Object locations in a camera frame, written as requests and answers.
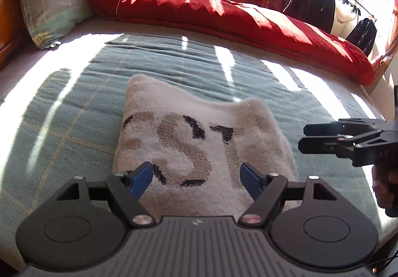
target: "screw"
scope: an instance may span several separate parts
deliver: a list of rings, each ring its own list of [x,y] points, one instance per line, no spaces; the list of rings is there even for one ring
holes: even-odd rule
[[[148,225],[152,223],[153,218],[150,217],[149,215],[137,215],[134,217],[133,222],[136,225]]]
[[[242,222],[246,224],[258,224],[261,222],[261,216],[257,214],[245,214],[242,216]]]

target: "ribbed gray surface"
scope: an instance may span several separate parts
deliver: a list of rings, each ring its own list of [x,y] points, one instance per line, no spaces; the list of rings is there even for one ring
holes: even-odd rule
[[[29,267],[22,277],[260,277],[331,276],[293,266],[259,230],[238,227],[231,217],[172,218],[155,228],[134,231],[116,256],[75,273]],[[371,277],[365,268],[339,274]]]

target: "folded blanket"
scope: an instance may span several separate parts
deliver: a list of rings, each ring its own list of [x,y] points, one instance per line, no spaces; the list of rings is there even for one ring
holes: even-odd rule
[[[373,80],[365,54],[345,39],[252,4],[230,0],[89,0],[108,20],[193,30],[264,49],[350,78]]]
[[[214,103],[162,81],[132,77],[114,171],[154,164],[155,177],[140,202],[162,215],[238,218],[252,203],[239,167],[297,180],[293,153],[264,102]]]

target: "bed sheet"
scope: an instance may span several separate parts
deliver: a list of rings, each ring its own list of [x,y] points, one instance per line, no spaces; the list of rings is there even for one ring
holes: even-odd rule
[[[262,98],[300,180],[315,174],[338,190],[374,222],[380,246],[395,233],[397,220],[375,204],[369,167],[297,149],[306,124],[380,118],[361,86],[216,37],[94,18],[58,49],[25,52],[0,73],[0,258],[21,269],[14,234],[23,218],[72,176],[102,180],[112,171],[127,82],[138,73],[210,101]]]

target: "orange curtain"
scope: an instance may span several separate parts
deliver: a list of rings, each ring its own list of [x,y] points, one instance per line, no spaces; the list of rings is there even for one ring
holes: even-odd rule
[[[373,70],[375,72],[375,78],[371,85],[365,87],[365,90],[370,95],[377,84],[379,84],[381,78],[386,72],[388,66],[390,65],[393,57],[398,51],[398,0],[395,0],[393,17],[391,18],[391,37],[386,45],[386,52],[381,55],[375,63],[373,63]]]

